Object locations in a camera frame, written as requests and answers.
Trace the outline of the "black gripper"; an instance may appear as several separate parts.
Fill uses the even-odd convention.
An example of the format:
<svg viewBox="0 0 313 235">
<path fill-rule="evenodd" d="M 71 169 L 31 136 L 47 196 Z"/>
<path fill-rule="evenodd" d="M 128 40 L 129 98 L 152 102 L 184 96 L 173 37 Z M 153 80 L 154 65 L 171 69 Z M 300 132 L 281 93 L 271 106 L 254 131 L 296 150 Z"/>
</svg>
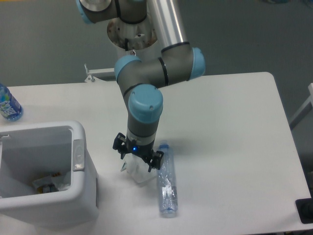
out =
<svg viewBox="0 0 313 235">
<path fill-rule="evenodd" d="M 164 161 L 164 152 L 153 150 L 154 142 L 152 141 L 146 145 L 137 144 L 136 141 L 130 141 L 128 137 L 125 137 L 122 133 L 118 133 L 114 139 L 112 148 L 118 151 L 122 160 L 130 153 L 141 158 L 148 164 L 148 172 L 151 172 L 152 169 L 160 170 Z"/>
</svg>

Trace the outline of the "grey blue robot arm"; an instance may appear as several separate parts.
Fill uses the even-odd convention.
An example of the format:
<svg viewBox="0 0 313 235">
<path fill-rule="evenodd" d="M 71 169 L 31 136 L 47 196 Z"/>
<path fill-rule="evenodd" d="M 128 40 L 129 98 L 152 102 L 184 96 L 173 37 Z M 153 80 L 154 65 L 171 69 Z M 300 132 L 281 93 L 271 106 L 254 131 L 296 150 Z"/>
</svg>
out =
<svg viewBox="0 0 313 235">
<path fill-rule="evenodd" d="M 113 149 L 122 157 L 134 154 L 149 169 L 161 169 L 162 151 L 154 151 L 154 141 L 163 110 L 162 87 L 200 77 L 205 72 L 201 50 L 187 40 L 176 0 L 79 0 L 76 3 L 86 23 L 119 20 L 117 44 L 124 50 L 150 47 L 155 38 L 161 56 L 142 61 L 125 55 L 114 66 L 128 111 L 125 135 L 119 133 Z"/>
</svg>

